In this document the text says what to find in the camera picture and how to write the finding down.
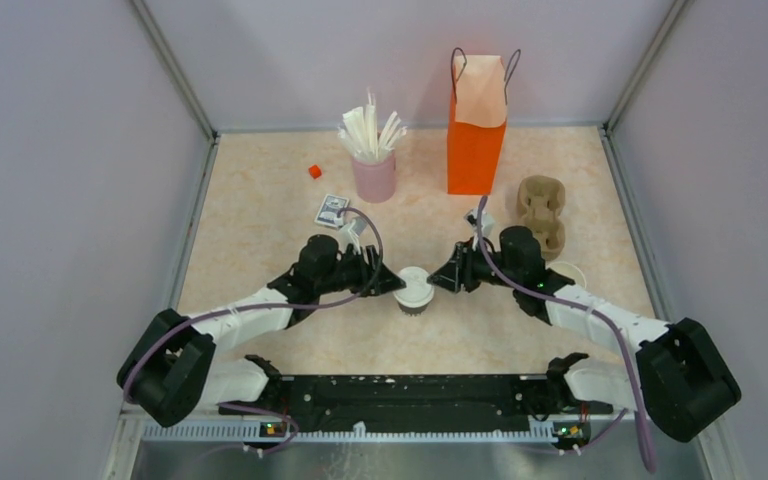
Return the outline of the white plastic cup lid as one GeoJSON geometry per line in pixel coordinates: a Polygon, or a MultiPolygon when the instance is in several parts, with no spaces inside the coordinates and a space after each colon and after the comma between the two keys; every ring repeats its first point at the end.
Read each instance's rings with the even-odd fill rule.
{"type": "Polygon", "coordinates": [[[403,308],[425,308],[433,299],[434,286],[428,282],[429,273],[418,266],[404,267],[398,277],[405,287],[394,292],[398,304],[403,308]]]}

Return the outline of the black paper coffee cup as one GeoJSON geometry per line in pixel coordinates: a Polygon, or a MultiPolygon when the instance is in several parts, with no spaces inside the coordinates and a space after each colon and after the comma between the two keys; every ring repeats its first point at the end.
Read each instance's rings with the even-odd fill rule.
{"type": "Polygon", "coordinates": [[[399,304],[398,307],[401,310],[401,312],[405,315],[418,316],[427,310],[428,305],[425,304],[425,305],[419,305],[419,306],[408,306],[408,305],[399,304]]]}

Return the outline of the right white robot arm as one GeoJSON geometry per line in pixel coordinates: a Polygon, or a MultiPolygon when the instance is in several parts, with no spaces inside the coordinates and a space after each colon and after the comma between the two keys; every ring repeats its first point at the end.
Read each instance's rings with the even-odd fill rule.
{"type": "Polygon", "coordinates": [[[648,318],[611,304],[547,266],[524,226],[505,228],[500,248],[471,238],[456,243],[430,284],[453,293],[483,284],[509,287],[518,307],[617,353],[622,366],[570,354],[546,385],[549,404],[572,412],[595,401],[644,413],[670,438],[687,443],[742,399],[742,390],[705,327],[691,318],[648,318]]]}

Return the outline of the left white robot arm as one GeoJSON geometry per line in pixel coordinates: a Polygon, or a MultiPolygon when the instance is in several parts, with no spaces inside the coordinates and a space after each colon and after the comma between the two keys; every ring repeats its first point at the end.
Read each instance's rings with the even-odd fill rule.
{"type": "Polygon", "coordinates": [[[241,345],[289,329],[325,308],[326,295],[344,293],[330,307],[405,288],[373,245],[340,248],[328,235],[310,237],[297,260],[254,294],[194,316],[158,312],[116,376],[127,402],[158,424],[172,426],[204,406],[245,402],[257,413],[279,404],[274,370],[262,360],[233,360],[241,345]]]}

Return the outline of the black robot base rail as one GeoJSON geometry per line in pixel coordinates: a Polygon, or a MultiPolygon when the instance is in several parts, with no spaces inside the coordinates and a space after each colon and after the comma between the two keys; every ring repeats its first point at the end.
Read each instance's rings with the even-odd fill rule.
{"type": "Polygon", "coordinates": [[[293,419],[312,437],[500,435],[573,448],[592,432],[589,404],[543,375],[279,376],[249,405],[293,419]]]}

